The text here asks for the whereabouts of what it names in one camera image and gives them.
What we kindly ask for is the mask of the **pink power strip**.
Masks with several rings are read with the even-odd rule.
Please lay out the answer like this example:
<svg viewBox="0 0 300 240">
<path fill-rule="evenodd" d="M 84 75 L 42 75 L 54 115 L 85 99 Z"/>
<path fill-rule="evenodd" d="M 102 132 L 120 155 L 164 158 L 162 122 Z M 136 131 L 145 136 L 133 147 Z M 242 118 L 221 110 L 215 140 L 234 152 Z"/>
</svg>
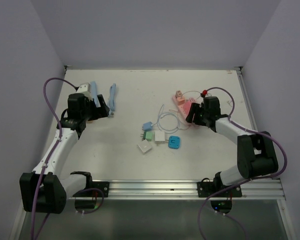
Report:
<svg viewBox="0 0 300 240">
<path fill-rule="evenodd" d="M 183 111 L 183 104 L 178 104 L 178 101 L 177 101 L 177 98 L 175 97 L 175 95 L 172 96 L 172 101 L 177 108 L 177 112 L 178 112 L 178 115 L 180 116 L 180 118 L 182 119 L 182 123 L 185 124 L 187 127 L 190 127 L 192 124 L 186 122 L 187 115 L 185 115 L 185 113 Z M 193 97 L 185 98 L 185 102 L 186 101 L 191 101 L 192 103 L 197 103 L 197 101 Z"/>
</svg>

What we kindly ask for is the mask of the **blue round plug adapter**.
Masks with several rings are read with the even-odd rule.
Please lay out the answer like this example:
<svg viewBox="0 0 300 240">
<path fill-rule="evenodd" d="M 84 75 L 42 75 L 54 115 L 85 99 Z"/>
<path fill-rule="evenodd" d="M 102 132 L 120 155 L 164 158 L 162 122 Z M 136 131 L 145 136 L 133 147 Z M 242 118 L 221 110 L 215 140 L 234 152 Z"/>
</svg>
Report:
<svg viewBox="0 0 300 240">
<path fill-rule="evenodd" d="M 181 138 L 179 136 L 171 135 L 166 142 L 170 149 L 177 150 L 181 146 Z"/>
</svg>

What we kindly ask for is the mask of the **white cube charger plug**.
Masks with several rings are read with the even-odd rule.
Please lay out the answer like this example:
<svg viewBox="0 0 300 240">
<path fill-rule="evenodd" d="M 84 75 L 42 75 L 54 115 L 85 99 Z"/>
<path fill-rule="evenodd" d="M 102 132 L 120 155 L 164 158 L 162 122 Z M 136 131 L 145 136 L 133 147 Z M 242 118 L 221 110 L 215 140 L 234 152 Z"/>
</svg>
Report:
<svg viewBox="0 0 300 240">
<path fill-rule="evenodd" d="M 154 142 L 156 145 L 161 145 L 166 143 L 166 134 L 164 131 L 156 130 L 154 132 Z"/>
</svg>

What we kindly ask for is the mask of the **light blue charger plug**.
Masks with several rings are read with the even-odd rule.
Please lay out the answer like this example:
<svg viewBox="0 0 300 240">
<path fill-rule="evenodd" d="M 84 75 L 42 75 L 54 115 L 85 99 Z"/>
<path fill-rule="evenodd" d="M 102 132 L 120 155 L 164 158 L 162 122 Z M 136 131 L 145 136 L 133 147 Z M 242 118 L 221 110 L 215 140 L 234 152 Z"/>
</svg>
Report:
<svg viewBox="0 0 300 240">
<path fill-rule="evenodd" d="M 153 123 L 151 121 L 148 121 L 142 125 L 142 130 L 144 132 L 152 131 L 153 130 Z"/>
</svg>

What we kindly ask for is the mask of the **green charger plug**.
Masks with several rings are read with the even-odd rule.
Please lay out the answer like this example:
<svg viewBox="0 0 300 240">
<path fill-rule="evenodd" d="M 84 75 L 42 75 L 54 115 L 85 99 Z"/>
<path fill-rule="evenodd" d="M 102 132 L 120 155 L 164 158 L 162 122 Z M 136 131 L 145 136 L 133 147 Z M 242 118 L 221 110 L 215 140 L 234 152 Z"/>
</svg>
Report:
<svg viewBox="0 0 300 240">
<path fill-rule="evenodd" d="M 154 133 L 152 131 L 144 131 L 143 133 L 140 134 L 141 139 L 147 140 L 148 142 L 151 142 L 154 137 Z"/>
</svg>

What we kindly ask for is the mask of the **blue power strip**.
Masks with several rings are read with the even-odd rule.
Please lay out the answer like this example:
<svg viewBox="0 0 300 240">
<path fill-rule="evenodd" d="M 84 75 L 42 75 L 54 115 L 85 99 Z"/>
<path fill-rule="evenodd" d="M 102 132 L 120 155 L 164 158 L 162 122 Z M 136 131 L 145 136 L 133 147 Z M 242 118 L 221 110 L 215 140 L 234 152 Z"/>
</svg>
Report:
<svg viewBox="0 0 300 240">
<path fill-rule="evenodd" d="M 95 81 L 91 81 L 90 82 L 90 85 L 91 85 L 91 96 L 94 100 L 94 103 L 96 105 L 96 107 L 100 107 L 100 103 L 99 103 L 99 100 L 98 100 L 98 88 L 97 88 L 97 84 Z"/>
</svg>

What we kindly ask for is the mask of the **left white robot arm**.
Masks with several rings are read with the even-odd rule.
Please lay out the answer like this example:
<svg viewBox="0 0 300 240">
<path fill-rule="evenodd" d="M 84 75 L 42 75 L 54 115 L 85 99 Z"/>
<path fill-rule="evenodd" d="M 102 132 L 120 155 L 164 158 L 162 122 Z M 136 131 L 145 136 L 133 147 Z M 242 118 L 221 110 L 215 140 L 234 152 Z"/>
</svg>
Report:
<svg viewBox="0 0 300 240">
<path fill-rule="evenodd" d="M 83 93 L 68 96 L 67 109 L 61 115 L 47 153 L 32 172 L 23 173 L 19 179 L 23 208 L 26 212 L 60 214 L 67 199 L 78 193 L 85 197 L 93 193 L 91 173 L 73 171 L 63 180 L 60 179 L 60 174 L 87 122 L 109 115 L 109 108 L 103 96 L 99 94 L 97 99 L 99 106 Z"/>
</svg>

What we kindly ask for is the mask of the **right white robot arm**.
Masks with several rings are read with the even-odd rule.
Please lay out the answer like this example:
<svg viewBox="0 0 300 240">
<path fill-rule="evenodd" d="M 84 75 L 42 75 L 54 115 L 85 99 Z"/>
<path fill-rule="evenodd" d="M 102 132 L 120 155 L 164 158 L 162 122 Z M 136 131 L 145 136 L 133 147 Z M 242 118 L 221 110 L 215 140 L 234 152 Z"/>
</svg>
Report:
<svg viewBox="0 0 300 240">
<path fill-rule="evenodd" d="M 191 103 L 186 122 L 204 126 L 236 145 L 236 164 L 215 174 L 213 192 L 225 196 L 231 186 L 274 174 L 279 169 L 271 136 L 266 132 L 253 132 L 221 113 L 220 101 L 216 96 L 204 97 L 202 103 Z"/>
</svg>

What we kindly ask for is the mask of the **red pink charger plug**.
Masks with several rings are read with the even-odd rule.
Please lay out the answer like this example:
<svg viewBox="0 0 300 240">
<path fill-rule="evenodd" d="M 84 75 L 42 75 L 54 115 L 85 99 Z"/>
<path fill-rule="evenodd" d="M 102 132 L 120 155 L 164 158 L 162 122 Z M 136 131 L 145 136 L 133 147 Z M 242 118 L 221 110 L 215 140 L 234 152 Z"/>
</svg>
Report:
<svg viewBox="0 0 300 240">
<path fill-rule="evenodd" d="M 192 105 L 192 102 L 190 100 L 187 100 L 182 106 L 183 112 L 186 116 L 190 112 L 191 105 Z"/>
</svg>

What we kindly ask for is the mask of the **tan cube adapter on strip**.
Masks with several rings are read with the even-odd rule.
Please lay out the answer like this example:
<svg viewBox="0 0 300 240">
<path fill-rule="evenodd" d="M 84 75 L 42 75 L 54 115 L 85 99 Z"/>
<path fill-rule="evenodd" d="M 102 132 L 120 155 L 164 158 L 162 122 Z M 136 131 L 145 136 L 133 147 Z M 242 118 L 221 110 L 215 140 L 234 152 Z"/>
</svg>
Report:
<svg viewBox="0 0 300 240">
<path fill-rule="evenodd" d="M 183 93 L 182 93 L 180 90 L 177 90 L 177 91 L 175 92 L 175 97 L 176 97 L 176 98 L 182 98 L 182 97 L 183 97 Z"/>
</svg>

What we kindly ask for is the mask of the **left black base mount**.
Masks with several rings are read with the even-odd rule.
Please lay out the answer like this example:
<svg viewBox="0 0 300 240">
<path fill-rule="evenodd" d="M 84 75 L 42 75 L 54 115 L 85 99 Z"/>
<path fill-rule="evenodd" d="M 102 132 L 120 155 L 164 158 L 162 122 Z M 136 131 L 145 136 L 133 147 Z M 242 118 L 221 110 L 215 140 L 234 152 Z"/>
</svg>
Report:
<svg viewBox="0 0 300 240">
<path fill-rule="evenodd" d="M 107 198 L 110 190 L 110 182 L 109 181 L 93 181 L 91 186 L 86 187 L 83 190 L 76 192 L 72 197 L 104 197 Z"/>
</svg>

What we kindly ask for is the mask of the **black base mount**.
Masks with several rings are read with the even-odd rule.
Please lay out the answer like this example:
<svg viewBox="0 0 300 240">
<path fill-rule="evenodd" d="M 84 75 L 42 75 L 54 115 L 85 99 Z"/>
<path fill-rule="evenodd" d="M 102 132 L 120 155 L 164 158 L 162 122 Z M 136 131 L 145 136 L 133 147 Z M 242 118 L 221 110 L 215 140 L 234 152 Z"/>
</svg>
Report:
<svg viewBox="0 0 300 240">
<path fill-rule="evenodd" d="M 225 186 L 220 177 L 220 172 L 216 173 L 213 180 L 208 179 L 207 177 L 203 178 L 201 181 L 196 183 L 197 193 L 199 198 L 207 198 L 212 194 L 215 194 L 219 191 L 222 191 L 219 194 L 216 194 L 214 198 L 241 198 L 243 196 L 240 186 L 224 191 Z"/>
<path fill-rule="evenodd" d="M 107 198 L 110 190 L 110 182 L 109 181 L 93 181 L 91 186 L 86 187 L 83 190 L 76 192 L 72 197 L 104 197 Z"/>
</svg>

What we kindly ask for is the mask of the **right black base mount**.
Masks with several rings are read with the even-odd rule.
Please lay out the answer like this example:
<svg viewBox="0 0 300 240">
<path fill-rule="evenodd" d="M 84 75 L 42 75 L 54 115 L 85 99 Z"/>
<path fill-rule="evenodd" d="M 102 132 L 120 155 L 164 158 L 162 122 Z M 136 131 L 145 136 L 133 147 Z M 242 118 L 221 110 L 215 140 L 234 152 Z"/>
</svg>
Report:
<svg viewBox="0 0 300 240">
<path fill-rule="evenodd" d="M 220 177 L 220 172 L 216 173 L 213 180 L 208 179 L 207 177 L 203 178 L 201 181 L 196 183 L 197 193 L 199 198 L 207 198 L 212 194 L 215 194 L 219 191 L 222 191 L 219 194 L 216 194 L 214 198 L 241 198 L 243 196 L 240 186 L 224 191 L 225 186 Z"/>
</svg>

